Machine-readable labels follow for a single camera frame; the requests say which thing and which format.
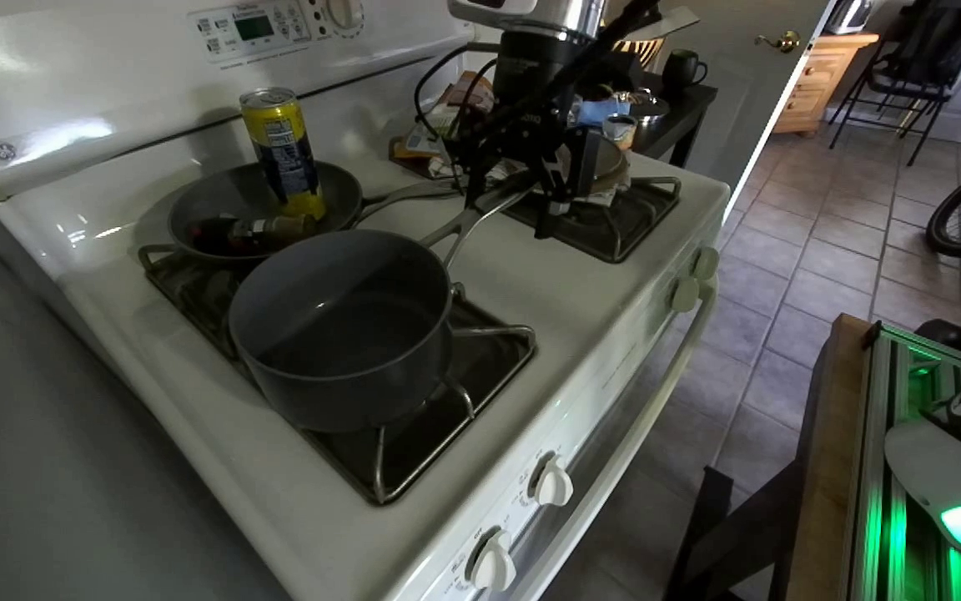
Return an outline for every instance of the pot handle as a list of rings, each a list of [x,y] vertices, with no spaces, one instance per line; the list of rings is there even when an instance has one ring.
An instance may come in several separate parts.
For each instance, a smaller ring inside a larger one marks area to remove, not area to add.
[[[519,204],[533,187],[529,172],[510,178],[506,184],[482,192],[475,204],[466,204],[454,221],[427,232],[420,245],[438,247],[442,240],[454,238],[452,250],[444,254],[444,265],[456,254],[460,240],[486,217],[510,209]]]
[[[394,192],[364,198],[361,209],[351,221],[351,227],[358,227],[361,221],[386,209],[390,204],[401,204],[401,201],[438,201],[438,198],[454,198],[454,187],[452,184],[418,184],[418,187],[405,187],[405,189],[394,189]]]

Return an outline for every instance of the black burner grate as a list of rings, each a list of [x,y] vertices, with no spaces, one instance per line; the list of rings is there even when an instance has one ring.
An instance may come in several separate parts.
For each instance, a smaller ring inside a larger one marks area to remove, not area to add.
[[[676,208],[676,198],[680,184],[673,178],[632,181],[632,187],[622,189],[611,208],[573,204],[573,209],[557,221],[553,240],[597,260],[622,265]],[[510,208],[506,217],[538,222],[538,209],[545,209],[545,204],[539,198],[529,198]]]
[[[148,279],[247,378],[228,309],[250,267],[203,265],[185,250],[148,250],[143,267]],[[454,299],[452,328],[444,386],[410,419],[358,433],[305,432],[370,505],[398,500],[538,349],[526,328],[500,325],[464,294]]]

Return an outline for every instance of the oven door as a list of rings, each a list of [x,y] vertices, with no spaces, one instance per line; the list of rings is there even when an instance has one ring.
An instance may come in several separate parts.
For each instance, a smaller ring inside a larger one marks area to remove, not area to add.
[[[529,526],[513,544],[513,564],[519,566],[517,581],[506,592],[486,596],[506,596],[506,601],[539,596],[545,586],[557,578],[559,564],[587,534],[592,521],[601,513],[616,480],[637,456],[642,444],[655,432],[661,412],[667,408],[673,386],[683,378],[692,349],[697,347],[710,320],[710,309],[713,309],[713,287],[706,283],[702,289],[702,308],[680,345],[670,330],[655,345],[651,357],[642,363],[634,382],[623,386],[623,394],[613,399],[606,418],[597,425],[597,432],[573,456],[572,464],[576,483],[573,500],[559,511],[539,511],[538,521],[529,521]]]

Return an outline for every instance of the gray pot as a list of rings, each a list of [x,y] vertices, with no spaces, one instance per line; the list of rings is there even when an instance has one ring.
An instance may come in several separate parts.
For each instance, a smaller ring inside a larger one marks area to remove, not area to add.
[[[334,231],[254,267],[229,333],[294,428],[367,432],[410,418],[442,386],[452,299],[442,258],[418,240]]]

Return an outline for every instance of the frying pan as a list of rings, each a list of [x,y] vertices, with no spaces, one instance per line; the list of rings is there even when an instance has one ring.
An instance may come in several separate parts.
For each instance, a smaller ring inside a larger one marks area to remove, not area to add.
[[[265,396],[300,432],[367,432],[410,418],[452,360],[444,260],[472,227],[526,192],[482,198],[425,245],[380,231],[308,238],[258,265],[229,305],[232,345]],[[442,260],[429,245],[454,238]]]
[[[315,232],[351,227],[364,204],[358,181],[334,163],[318,163],[318,181],[326,201],[326,217],[318,221]],[[185,250],[203,265],[258,265],[280,247],[229,250],[217,240],[225,240],[225,231],[232,221],[275,217],[278,208],[280,201],[265,181],[259,163],[209,172],[143,212],[138,227],[139,260],[148,265],[157,250]]]

